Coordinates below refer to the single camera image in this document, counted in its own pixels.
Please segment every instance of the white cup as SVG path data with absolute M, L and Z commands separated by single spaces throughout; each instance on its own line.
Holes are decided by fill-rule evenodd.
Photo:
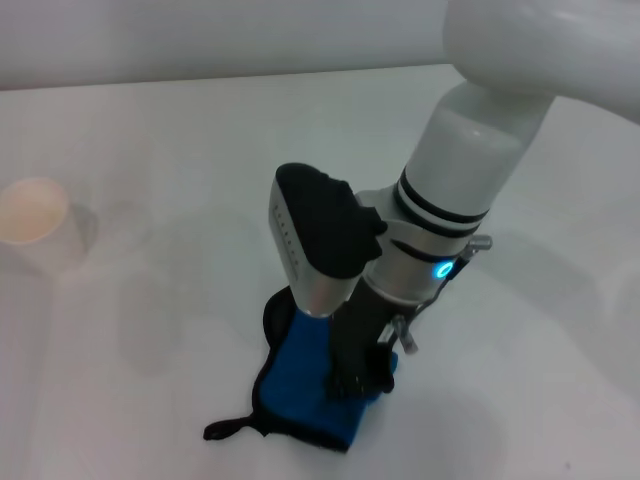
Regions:
M 0 242 L 49 275 L 77 266 L 85 254 L 69 196 L 48 178 L 26 178 L 0 193 Z

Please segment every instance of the black trim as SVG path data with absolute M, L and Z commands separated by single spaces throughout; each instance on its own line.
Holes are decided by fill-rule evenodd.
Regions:
M 401 242 L 400 240 L 391 240 L 391 243 L 393 243 L 393 245 L 395 245 L 399 250 L 403 251 L 410 257 L 415 258 L 416 260 L 420 260 L 422 262 L 440 263 L 440 262 L 447 262 L 455 258 L 451 255 L 446 257 L 431 255 L 430 253 L 426 253 L 426 252 L 423 252 L 422 250 L 418 250 L 417 248 L 412 247 L 408 243 Z
M 463 237 L 468 237 L 470 235 L 473 235 L 476 232 L 476 230 L 478 230 L 478 228 L 480 227 L 480 225 L 477 225 L 467 230 L 454 230 L 452 228 L 436 225 L 435 223 L 431 223 L 429 220 L 425 220 L 416 212 L 411 210 L 411 207 L 409 207 L 404 202 L 404 200 L 400 196 L 400 190 L 397 183 L 393 188 L 393 198 L 396 201 L 396 205 L 398 205 L 398 208 L 400 208 L 402 213 L 406 217 L 408 217 L 409 220 L 411 220 L 411 222 L 418 225 L 419 227 L 424 228 L 425 230 L 428 230 L 431 233 L 435 233 L 436 235 L 440 235 L 442 237 L 447 237 L 447 238 L 463 238 Z
M 407 197 L 409 197 L 413 203 L 418 205 L 421 209 L 429 212 L 431 215 L 435 215 L 436 217 L 448 222 L 476 223 L 482 220 L 487 215 L 487 213 L 489 213 L 489 210 L 487 210 L 486 212 L 480 213 L 478 215 L 460 215 L 459 213 L 449 212 L 435 206 L 433 203 L 430 203 L 422 198 L 420 194 L 413 189 L 413 187 L 409 183 L 409 180 L 407 179 L 406 169 L 403 170 L 402 175 L 400 175 L 400 184 L 407 194 Z

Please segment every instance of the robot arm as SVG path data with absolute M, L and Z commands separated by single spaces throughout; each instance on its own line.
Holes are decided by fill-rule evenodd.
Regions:
M 282 179 L 274 182 L 272 231 L 298 308 L 330 317 L 329 384 L 341 395 L 393 387 L 391 346 L 399 338 L 415 351 L 412 320 L 478 250 L 491 246 L 474 233 L 555 96 L 640 123 L 638 2 L 449 0 L 444 39 L 468 81 L 441 99 L 394 185 L 355 198 L 341 187 L 340 201 L 324 202 L 330 212 L 309 215 L 298 207 L 318 206 L 314 188 L 302 189 L 296 207 Z M 313 184 L 328 181 L 319 172 L 312 177 Z M 356 226 L 350 238 L 359 241 L 312 245 L 322 235 L 306 235 L 304 223 L 332 231 L 334 219 L 345 220 L 341 212 L 350 212 L 346 221 Z M 278 222 L 278 214 L 286 221 Z M 323 248 L 334 259 L 369 254 L 340 278 L 308 255 Z
M 574 98 L 640 123 L 637 1 L 450 0 L 444 43 L 477 85 Z

